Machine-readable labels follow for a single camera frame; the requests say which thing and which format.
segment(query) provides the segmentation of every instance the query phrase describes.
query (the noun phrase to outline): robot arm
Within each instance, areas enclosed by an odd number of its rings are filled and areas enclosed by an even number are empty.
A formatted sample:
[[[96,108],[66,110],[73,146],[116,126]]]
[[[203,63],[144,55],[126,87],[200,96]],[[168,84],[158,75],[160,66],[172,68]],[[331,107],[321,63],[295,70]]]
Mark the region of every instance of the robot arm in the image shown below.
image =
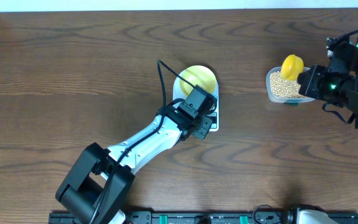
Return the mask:
[[[128,145],[134,144],[148,133],[151,133],[157,128],[160,122],[161,115],[158,115],[150,125],[133,137],[115,146],[109,146],[107,148],[110,151],[109,156],[117,161]],[[152,160],[156,155],[166,149],[172,148],[180,140],[181,134],[182,131],[178,128],[178,125],[170,118],[165,118],[160,130],[133,148],[132,151],[123,158],[120,165],[128,166],[131,172],[136,174],[140,168],[146,165],[146,163]]]
[[[329,50],[328,55],[331,59],[328,67],[313,65],[309,71],[301,73],[297,80],[301,85],[299,94],[326,101],[327,103],[323,105],[325,112],[334,113],[347,124],[355,120],[356,129],[358,129],[358,38],[356,45],[352,45],[349,36],[357,32],[358,30],[337,39],[328,38],[326,48]],[[356,72],[356,77],[350,75],[350,71]],[[325,110],[327,105],[341,108],[345,106],[353,112],[353,115],[346,121],[338,112]],[[305,212],[304,214],[305,217],[316,217],[315,213]],[[297,223],[327,222],[302,222],[300,220]]]
[[[283,224],[337,224],[323,209],[312,205],[296,205],[283,217]]]
[[[197,85],[187,99],[160,109],[150,125],[126,141],[107,149],[96,143],[88,146],[57,190],[56,199],[81,223],[121,224],[125,215],[120,208],[134,174],[190,135],[204,139],[216,105],[215,96]],[[104,188],[89,176],[90,172],[107,179]]]

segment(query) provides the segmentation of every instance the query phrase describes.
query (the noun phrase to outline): white wall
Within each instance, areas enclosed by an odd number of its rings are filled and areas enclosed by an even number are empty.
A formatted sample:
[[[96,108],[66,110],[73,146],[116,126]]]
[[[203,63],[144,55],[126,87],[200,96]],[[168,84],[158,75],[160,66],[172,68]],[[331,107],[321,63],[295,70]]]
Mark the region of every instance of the white wall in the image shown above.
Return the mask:
[[[0,12],[358,7],[357,0],[0,0]]]

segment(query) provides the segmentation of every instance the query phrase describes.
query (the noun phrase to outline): green clip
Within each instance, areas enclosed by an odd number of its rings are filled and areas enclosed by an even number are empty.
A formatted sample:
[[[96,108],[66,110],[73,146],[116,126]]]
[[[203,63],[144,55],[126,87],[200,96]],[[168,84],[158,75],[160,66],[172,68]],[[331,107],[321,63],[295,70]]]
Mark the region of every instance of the green clip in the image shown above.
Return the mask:
[[[249,224],[248,216],[240,216],[240,224]]]
[[[168,215],[160,215],[160,224],[168,224]]]
[[[290,106],[298,106],[299,103],[284,103],[286,105],[290,105]]]

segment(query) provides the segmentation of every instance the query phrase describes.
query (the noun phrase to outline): yellow bowl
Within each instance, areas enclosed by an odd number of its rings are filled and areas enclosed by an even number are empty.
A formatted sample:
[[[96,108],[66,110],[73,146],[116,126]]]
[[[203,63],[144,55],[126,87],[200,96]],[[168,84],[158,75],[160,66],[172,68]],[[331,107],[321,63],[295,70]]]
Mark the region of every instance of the yellow bowl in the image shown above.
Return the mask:
[[[288,56],[281,67],[281,77],[284,80],[295,81],[303,72],[303,61],[296,55]]]
[[[201,65],[194,65],[191,67],[186,68],[181,73],[181,76],[189,81],[194,86],[199,85],[204,90],[206,90],[209,93],[213,93],[213,91],[216,88],[216,77],[214,73],[207,67],[201,66]],[[191,87],[189,84],[185,83],[183,80],[180,80],[179,82],[181,91],[188,96],[191,91],[193,91],[193,87]]]

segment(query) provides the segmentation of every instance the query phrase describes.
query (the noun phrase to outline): clear plastic cup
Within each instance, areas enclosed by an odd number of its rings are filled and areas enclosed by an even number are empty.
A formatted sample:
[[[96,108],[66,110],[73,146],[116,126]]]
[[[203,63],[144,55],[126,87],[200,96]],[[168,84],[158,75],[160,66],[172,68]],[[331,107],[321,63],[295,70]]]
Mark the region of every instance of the clear plastic cup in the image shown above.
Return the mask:
[[[303,71],[307,71],[310,68],[303,68]],[[267,89],[267,95],[268,98],[271,102],[274,103],[307,103],[307,102],[311,102],[314,99],[310,98],[310,97],[306,97],[306,98],[289,98],[289,97],[279,97],[273,94],[272,91],[272,86],[270,85],[270,76],[273,72],[279,72],[281,71],[281,67],[275,67],[273,69],[271,69],[271,71],[268,72],[267,76],[266,76],[266,89]]]

